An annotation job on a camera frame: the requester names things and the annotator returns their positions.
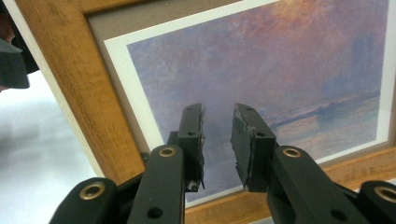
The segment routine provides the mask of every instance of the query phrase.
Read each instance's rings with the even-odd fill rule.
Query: framed picture
[[[187,195],[191,205],[242,188],[234,103],[255,107],[280,145],[318,163],[393,141],[395,9],[385,0],[237,2],[105,43],[150,149],[177,129],[183,107],[205,105],[206,189]]]

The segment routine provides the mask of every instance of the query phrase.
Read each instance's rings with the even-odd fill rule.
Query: wooden picture frame
[[[88,17],[135,0],[5,1],[98,175],[121,184],[144,163],[116,84],[109,76]],[[335,182],[357,189],[370,179],[396,178],[396,147],[323,164]],[[238,192],[186,210],[186,223],[247,223],[270,213],[265,195]]]

